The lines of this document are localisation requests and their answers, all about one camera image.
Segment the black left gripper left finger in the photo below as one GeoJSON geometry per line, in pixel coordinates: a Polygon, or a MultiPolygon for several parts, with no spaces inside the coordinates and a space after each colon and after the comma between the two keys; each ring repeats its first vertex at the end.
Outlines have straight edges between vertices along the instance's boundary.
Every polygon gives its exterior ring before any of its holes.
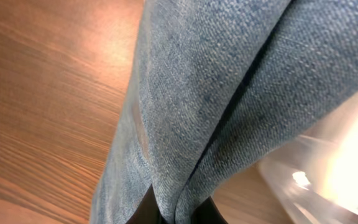
{"type": "Polygon", "coordinates": [[[152,185],[126,224],[166,224],[158,208],[152,185]]]}

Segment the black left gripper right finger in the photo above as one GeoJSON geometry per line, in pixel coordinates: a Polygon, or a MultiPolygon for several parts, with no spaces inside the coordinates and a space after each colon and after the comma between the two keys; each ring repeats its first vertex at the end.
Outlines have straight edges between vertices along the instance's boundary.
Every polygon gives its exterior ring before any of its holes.
{"type": "Polygon", "coordinates": [[[227,224],[211,197],[198,206],[191,216],[191,224],[227,224]]]}

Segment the blue cloth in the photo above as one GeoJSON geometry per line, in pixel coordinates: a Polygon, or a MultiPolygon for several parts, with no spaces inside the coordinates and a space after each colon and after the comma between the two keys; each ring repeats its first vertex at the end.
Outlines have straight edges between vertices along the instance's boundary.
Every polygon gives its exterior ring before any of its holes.
{"type": "Polygon", "coordinates": [[[234,174],[358,91],[358,1],[146,1],[91,223],[149,189],[188,223],[234,174]]]}

